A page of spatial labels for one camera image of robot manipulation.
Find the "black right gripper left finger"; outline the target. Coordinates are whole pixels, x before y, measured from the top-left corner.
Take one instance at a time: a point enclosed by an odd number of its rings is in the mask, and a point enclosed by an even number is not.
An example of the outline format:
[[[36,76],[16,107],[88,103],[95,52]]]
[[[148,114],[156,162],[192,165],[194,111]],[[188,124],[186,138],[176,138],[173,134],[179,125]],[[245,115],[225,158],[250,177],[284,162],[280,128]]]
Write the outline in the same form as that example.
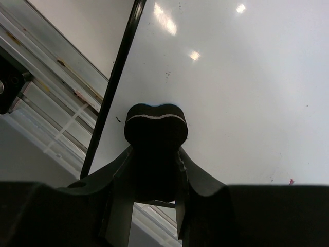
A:
[[[128,147],[98,171],[56,189],[61,206],[56,246],[128,245],[135,193],[133,157],[133,148]]]

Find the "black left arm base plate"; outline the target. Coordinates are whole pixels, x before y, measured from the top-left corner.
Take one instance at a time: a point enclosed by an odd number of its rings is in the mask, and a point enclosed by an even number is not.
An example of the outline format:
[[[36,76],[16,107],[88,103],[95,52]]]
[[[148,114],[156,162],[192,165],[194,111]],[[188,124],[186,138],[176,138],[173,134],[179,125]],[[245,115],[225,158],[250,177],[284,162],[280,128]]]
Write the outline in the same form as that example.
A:
[[[8,113],[32,74],[9,54],[1,55],[1,115]]]

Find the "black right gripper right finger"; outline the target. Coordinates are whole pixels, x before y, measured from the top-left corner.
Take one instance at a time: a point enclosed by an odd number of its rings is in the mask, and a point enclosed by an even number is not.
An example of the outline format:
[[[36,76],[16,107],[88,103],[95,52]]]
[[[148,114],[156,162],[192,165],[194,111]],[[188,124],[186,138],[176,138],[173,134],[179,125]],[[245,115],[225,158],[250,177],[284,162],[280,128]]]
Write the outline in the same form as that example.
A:
[[[229,245],[229,192],[183,148],[176,153],[176,218],[183,246]]]

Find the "black whiteboard eraser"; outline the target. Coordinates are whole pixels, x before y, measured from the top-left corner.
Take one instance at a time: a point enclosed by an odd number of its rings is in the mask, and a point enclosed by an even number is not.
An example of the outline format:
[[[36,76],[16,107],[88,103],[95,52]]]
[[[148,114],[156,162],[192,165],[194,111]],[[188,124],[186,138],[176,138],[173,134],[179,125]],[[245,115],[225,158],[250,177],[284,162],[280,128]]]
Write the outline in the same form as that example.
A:
[[[127,113],[124,136],[134,150],[136,200],[174,201],[174,156],[188,137],[183,111],[174,104],[136,104]]]

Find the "white black-framed whiteboard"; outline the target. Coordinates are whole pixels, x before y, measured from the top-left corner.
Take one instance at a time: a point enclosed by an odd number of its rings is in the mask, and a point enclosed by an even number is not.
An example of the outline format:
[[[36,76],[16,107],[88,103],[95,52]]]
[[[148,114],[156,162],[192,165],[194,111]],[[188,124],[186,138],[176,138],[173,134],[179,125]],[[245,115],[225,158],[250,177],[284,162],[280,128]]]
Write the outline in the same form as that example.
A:
[[[226,184],[328,184],[328,1],[147,1],[91,172],[137,103],[179,106]]]

